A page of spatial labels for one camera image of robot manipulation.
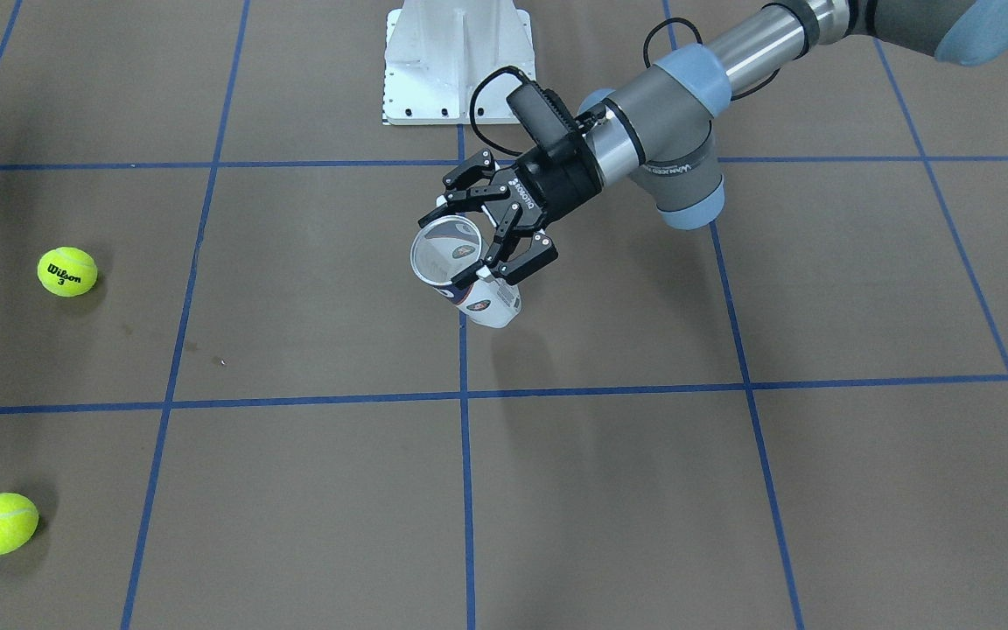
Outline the grey silver left robot arm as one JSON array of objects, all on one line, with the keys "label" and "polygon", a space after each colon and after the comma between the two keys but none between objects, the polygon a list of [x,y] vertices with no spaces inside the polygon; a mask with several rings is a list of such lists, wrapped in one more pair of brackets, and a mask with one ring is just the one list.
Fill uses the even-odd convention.
[{"label": "grey silver left robot arm", "polygon": [[725,203],[715,120],[785,64],[855,35],[977,67],[1008,51],[1008,1],[772,1],[710,43],[647,59],[632,82],[593,93],[577,113],[519,67],[494,69],[519,82],[507,105],[533,147],[500,168],[501,147],[488,143],[444,176],[420,227],[467,212],[493,226],[480,254],[461,250],[439,280],[444,294],[476,282],[518,284],[548,266],[557,249],[547,227],[624,177],[652,196],[668,226],[712,223]]}]

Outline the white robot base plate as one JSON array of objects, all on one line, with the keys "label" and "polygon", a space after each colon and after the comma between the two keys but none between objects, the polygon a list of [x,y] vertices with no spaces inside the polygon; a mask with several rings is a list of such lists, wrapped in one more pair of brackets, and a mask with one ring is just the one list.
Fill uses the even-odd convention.
[{"label": "white robot base plate", "polygon": [[493,80],[501,67],[536,76],[529,13],[512,1],[405,1],[385,19],[381,122],[388,125],[513,125],[507,95],[516,79]]}]

